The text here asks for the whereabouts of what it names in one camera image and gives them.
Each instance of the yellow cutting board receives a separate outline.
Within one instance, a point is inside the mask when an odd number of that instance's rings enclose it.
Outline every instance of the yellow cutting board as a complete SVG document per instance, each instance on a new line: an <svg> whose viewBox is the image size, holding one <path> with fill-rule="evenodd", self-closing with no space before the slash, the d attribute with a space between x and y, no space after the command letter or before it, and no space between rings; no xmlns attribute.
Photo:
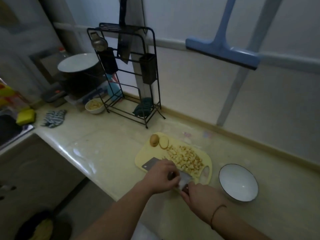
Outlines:
<svg viewBox="0 0 320 240"><path fill-rule="evenodd" d="M179 147L179 146L186 146L186 147L190 147L201 159L202 159L202 163L204 165L203 168L205 168L206 166L209 167L209 175L207 177L207 182L205 184L209 184L211 176L212 176L212 161L209 157L209 155L207 153L205 153L204 151L201 151L198 148L195 148L191 145L188 145L180 140L177 140L173 137L170 137L168 135L166 135L165 133L161 133L161 132L157 132L155 133L157 134L159 137L161 136L166 136L169 139L169 147L172 145L174 147ZM136 158L134 160L134 163L136 164L136 166L147 172L144 168L142 168L142 165L144 165L147 161L149 161L151 158L156 157L158 159L162 159L162 158L170 158L168 155L167 150L161 149L160 145L158 144L156 147L152 147L150 145L150 141L148 140L144 146L142 147L142 149L138 152L138 154L136 155ZM194 178L194 182L198 183L199 179L198 178Z"/></svg>

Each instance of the potato slice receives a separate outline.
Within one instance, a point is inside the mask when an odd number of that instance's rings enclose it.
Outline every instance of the potato slice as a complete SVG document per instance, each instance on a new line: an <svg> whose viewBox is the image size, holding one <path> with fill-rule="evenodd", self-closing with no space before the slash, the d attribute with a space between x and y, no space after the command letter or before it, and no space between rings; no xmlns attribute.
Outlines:
<svg viewBox="0 0 320 240"><path fill-rule="evenodd" d="M156 147L159 143L159 136L157 134L153 134L150 136L150 145L152 147Z"/></svg>
<svg viewBox="0 0 320 240"><path fill-rule="evenodd" d="M160 137L160 139L159 139L159 146L162 148L162 149L167 149L168 148L168 146L169 146L169 139L168 139L168 137L166 137L166 136L162 136L162 137Z"/></svg>

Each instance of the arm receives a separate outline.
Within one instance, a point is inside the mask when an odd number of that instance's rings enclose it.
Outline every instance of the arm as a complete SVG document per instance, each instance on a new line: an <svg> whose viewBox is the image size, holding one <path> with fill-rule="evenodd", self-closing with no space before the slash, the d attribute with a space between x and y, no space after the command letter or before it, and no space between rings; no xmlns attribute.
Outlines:
<svg viewBox="0 0 320 240"><path fill-rule="evenodd" d="M225 240L270 240L266 235L231 214L226 207L226 199L213 187L189 183L189 196L180 192L191 211L209 224Z"/></svg>
<svg viewBox="0 0 320 240"><path fill-rule="evenodd" d="M157 162L142 181L139 181L128 193L115 202L77 240L131 239L150 197L178 185L180 176L169 181L167 178L169 172L179 175L179 171L172 161L163 159Z"/></svg>

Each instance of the dish towel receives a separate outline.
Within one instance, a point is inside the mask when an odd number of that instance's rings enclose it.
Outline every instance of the dish towel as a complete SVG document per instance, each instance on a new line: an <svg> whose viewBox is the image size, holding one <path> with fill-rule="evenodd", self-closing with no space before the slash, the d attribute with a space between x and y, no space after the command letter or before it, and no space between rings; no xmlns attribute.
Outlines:
<svg viewBox="0 0 320 240"><path fill-rule="evenodd" d="M64 116L66 115L66 110L59 111L49 111L44 118L42 126L49 128L54 128L61 125L64 121Z"/></svg>

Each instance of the countertop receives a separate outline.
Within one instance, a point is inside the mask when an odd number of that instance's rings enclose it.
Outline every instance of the countertop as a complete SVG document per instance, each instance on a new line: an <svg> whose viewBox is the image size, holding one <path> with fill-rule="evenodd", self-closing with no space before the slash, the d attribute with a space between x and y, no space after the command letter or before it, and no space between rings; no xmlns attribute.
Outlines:
<svg viewBox="0 0 320 240"><path fill-rule="evenodd" d="M130 107L128 101L120 106ZM320 239L319 174L238 141L164 113L155 114L146 129L114 113L93 115L66 109L62 125L40 126L48 105L37 110L36 133L114 200L121 198L145 173L134 158L154 132L163 132L205 151L212 160L211 186L229 163L246 167L259 184L258 197L234 203L231 210L273 239ZM141 222L162 239L221 239L199 220L175 191L157 194L147 203Z"/></svg>

